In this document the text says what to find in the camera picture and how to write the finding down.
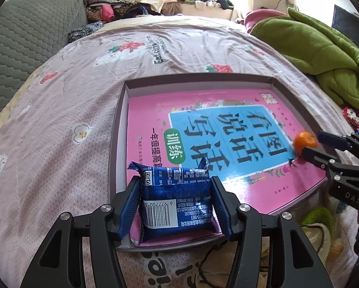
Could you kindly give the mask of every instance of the pink book cover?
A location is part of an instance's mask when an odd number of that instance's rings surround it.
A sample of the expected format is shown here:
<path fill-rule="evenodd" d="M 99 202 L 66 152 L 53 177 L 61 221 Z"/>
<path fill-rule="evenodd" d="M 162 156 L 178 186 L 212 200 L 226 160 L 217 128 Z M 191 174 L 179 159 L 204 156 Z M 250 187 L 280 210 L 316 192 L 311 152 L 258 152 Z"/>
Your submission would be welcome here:
<path fill-rule="evenodd" d="M 196 168 L 202 157 L 210 176 L 260 213 L 272 213 L 325 178 L 325 172 L 296 159 L 292 140 L 305 129 L 271 90 L 229 89 L 132 97 L 129 101 L 127 163 Z M 138 173 L 127 170 L 127 181 Z M 167 245 L 210 232 L 151 240 Z M 131 238 L 140 241 L 140 218 Z"/>

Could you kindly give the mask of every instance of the bed sheet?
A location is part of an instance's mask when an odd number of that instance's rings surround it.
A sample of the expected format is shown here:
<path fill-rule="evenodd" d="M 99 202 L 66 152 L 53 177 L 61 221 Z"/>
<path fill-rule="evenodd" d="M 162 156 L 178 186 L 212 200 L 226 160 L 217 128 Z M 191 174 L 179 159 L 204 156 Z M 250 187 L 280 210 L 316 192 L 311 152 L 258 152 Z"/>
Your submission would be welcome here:
<path fill-rule="evenodd" d="M 323 130 L 352 132 L 317 84 L 244 30 L 220 19 L 126 19 L 67 45 L 30 76 L 0 114 L 0 277 L 9 288 L 20 286 L 59 213 L 81 215 L 107 202 L 111 130 L 124 81 L 229 66 L 221 69 L 277 78 Z M 358 163 L 347 153 L 339 156 Z M 353 218 L 348 220 L 345 232 L 355 229 Z M 94 287 L 87 240 L 84 245 L 86 284 Z M 118 256 L 128 287 L 192 287 L 199 281 L 197 263 L 210 247 Z M 231 250 L 222 251 L 231 256 Z M 346 254 L 353 264 L 350 245 Z M 340 273 L 346 277 L 334 266 L 331 276 Z"/>

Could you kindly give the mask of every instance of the green label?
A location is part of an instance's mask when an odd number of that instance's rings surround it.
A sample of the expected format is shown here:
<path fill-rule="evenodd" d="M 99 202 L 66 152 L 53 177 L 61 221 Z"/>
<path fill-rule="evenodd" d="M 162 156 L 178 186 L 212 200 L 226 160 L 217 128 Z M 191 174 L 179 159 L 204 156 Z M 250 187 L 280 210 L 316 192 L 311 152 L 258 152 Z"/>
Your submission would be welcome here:
<path fill-rule="evenodd" d="M 179 165 L 185 161 L 185 149 L 183 147 L 181 135 L 177 129 L 168 129 L 163 133 L 165 139 L 167 159 Z"/>

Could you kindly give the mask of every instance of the orange fruit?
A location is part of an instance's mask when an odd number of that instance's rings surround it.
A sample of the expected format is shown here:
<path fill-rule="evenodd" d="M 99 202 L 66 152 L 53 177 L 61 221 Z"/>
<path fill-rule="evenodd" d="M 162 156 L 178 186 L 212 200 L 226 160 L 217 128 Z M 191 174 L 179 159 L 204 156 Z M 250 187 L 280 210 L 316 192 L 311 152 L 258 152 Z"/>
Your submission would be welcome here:
<path fill-rule="evenodd" d="M 317 139 L 310 132 L 303 131 L 296 135 L 294 138 L 294 151 L 298 156 L 301 156 L 302 149 L 306 146 L 316 148 L 318 144 Z"/>

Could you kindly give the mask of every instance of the pink clothing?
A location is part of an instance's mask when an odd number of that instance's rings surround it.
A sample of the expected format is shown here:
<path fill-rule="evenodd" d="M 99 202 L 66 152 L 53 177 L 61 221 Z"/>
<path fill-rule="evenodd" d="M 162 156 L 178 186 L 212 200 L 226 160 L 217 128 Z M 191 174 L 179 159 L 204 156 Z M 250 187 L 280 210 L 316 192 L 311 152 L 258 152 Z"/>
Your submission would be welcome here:
<path fill-rule="evenodd" d="M 113 8 L 109 5 L 102 5 L 101 16 L 104 21 L 111 22 L 115 17 Z"/>
<path fill-rule="evenodd" d="M 254 26 L 260 21 L 275 16 L 282 16 L 287 14 L 277 11 L 276 9 L 257 9 L 255 11 L 247 13 L 245 17 L 244 25 L 248 33 L 254 28 Z"/>

